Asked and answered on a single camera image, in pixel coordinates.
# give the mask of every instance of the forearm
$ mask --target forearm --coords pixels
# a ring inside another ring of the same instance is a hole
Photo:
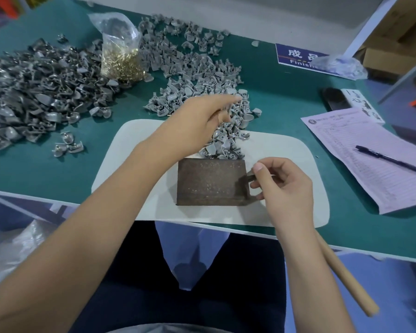
[[[299,333],[353,333],[336,281],[313,227],[299,234],[278,232],[287,263],[288,282],[296,329]]]
[[[37,250],[0,284],[0,332],[67,332],[105,276],[169,154],[139,144]]]

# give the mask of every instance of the blue sign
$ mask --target blue sign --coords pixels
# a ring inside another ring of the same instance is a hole
[[[286,46],[276,43],[277,61],[279,64],[294,66],[301,69],[307,69],[315,72],[322,72],[324,74],[331,74],[338,76],[333,72],[323,71],[310,65],[310,62],[316,57],[328,56],[322,52],[311,51],[306,49],[299,49],[294,46]]]

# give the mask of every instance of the fingernail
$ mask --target fingernail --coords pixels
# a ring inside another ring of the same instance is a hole
[[[253,172],[256,174],[258,171],[260,171],[263,168],[263,164],[260,162],[256,162],[253,166]]]

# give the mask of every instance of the black pen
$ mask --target black pen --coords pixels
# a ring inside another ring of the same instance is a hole
[[[381,158],[381,159],[384,159],[384,160],[386,160],[386,161],[393,162],[393,163],[395,163],[396,165],[399,165],[399,166],[401,166],[401,167],[408,168],[408,169],[410,169],[410,170],[414,170],[414,171],[416,172],[416,166],[413,166],[413,165],[411,165],[411,164],[409,164],[409,163],[406,163],[406,162],[403,162],[403,161],[400,161],[400,160],[393,159],[392,157],[388,157],[388,156],[383,155],[383,154],[381,154],[381,153],[375,152],[375,151],[373,151],[373,150],[371,150],[371,149],[369,149],[369,148],[366,148],[366,147],[364,147],[364,146],[359,146],[359,145],[357,145],[357,146],[356,146],[356,149],[357,149],[359,152],[362,152],[362,153],[365,153],[365,154],[371,155],[372,157],[379,157],[379,158]]]

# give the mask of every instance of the green table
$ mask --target green table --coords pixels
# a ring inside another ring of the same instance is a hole
[[[106,11],[120,11],[135,24],[141,19],[140,14],[105,6],[90,8],[73,0],[51,0],[0,29],[0,54],[4,50],[24,49],[40,37],[56,43],[59,33],[64,33],[73,45],[87,45],[101,35],[86,14]],[[251,42],[248,38],[227,37],[220,57],[242,65],[240,75],[249,92],[251,106],[263,111],[248,129],[296,137],[315,156],[330,201],[330,222],[318,229],[324,239],[336,248],[416,261],[416,207],[380,216],[377,205],[343,163],[334,158],[300,120],[325,112],[319,87],[359,87],[370,99],[363,84],[278,65],[274,44],[261,42],[254,48]],[[116,99],[111,119],[96,122],[84,118],[78,128],[64,128],[83,141],[86,146],[83,153],[54,158],[51,150],[54,143],[60,141],[58,132],[39,144],[23,142],[0,151],[0,194],[24,195],[39,201],[63,201],[67,205],[82,203],[89,196],[111,140],[123,123],[132,119],[158,119],[142,108],[153,92],[166,86],[161,73],[153,75],[156,77],[154,82],[142,82]],[[219,227],[255,235],[274,235],[273,228]]]

